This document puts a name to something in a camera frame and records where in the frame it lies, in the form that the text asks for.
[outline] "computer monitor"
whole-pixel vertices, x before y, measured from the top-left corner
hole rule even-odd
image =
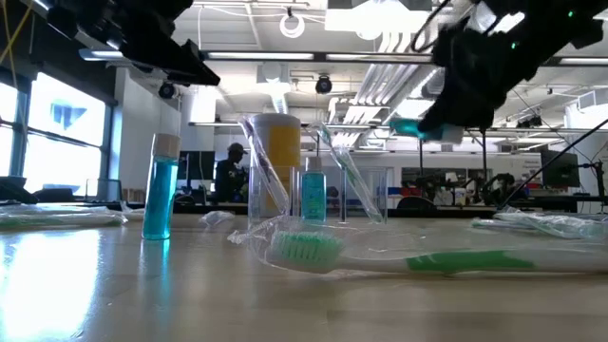
[[[560,152],[542,151],[541,163],[547,165]],[[579,187],[579,157],[574,153],[564,153],[542,171],[542,184],[545,186]]]
[[[214,151],[181,151],[178,180],[210,181],[215,163]]]

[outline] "blue liquid bottle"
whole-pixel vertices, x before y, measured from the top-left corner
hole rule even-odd
[[[327,219],[325,175],[319,157],[306,159],[306,172],[302,175],[302,218],[323,222]]]
[[[143,216],[143,238],[165,239],[171,236],[179,156],[180,137],[161,133],[154,135]]]

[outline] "wall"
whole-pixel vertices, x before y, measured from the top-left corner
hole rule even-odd
[[[145,189],[154,134],[180,134],[181,114],[133,81],[124,68],[117,71],[115,97],[119,104],[115,110],[110,175],[118,176],[123,189]]]

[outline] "desk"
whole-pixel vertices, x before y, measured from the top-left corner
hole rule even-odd
[[[176,216],[170,242],[124,228],[0,234],[0,340],[605,341],[608,277],[307,275]],[[468,220],[395,219],[396,224]],[[237,222],[244,228],[244,218]]]

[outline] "toothbrush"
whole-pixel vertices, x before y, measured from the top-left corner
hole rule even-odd
[[[317,274],[338,269],[398,274],[456,274],[469,271],[608,272],[608,257],[576,250],[442,252],[377,260],[341,256],[343,250],[342,240],[328,234],[276,232],[266,259],[279,267]]]

